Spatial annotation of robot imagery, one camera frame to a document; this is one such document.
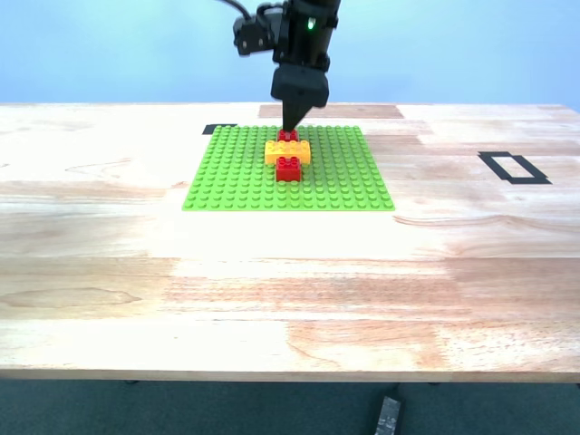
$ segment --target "black cable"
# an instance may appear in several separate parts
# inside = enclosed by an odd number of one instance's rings
[[[227,3],[230,6],[235,7],[247,20],[252,19],[252,16],[247,11],[247,9],[244,6],[242,6],[240,3],[238,3],[236,0],[221,0],[221,1],[224,3]]]

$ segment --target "dark floor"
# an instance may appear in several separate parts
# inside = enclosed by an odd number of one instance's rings
[[[392,384],[0,381],[0,434],[372,435]],[[580,389],[402,384],[402,435],[580,435]]]

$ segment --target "red lego brick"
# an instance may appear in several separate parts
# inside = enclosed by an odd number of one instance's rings
[[[288,131],[280,130],[278,132],[278,141],[280,141],[280,140],[282,140],[284,142],[290,142],[292,140],[299,142],[300,140],[298,140],[298,131],[292,130],[292,131],[288,132]]]
[[[276,181],[300,181],[302,177],[300,159],[280,157],[275,163]]]

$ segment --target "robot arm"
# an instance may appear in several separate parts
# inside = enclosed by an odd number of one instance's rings
[[[260,5],[254,15],[236,0],[223,1],[243,15],[234,23],[234,45],[240,56],[273,50],[279,66],[271,95],[282,100],[283,129],[293,130],[310,109],[328,102],[326,51],[338,25],[341,0],[286,0]]]

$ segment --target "stacked lego bricks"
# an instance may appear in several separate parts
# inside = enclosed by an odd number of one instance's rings
[[[278,141],[266,142],[264,162],[266,165],[275,164],[276,181],[300,181],[302,165],[310,164],[310,143],[299,140],[296,130],[280,130]]]

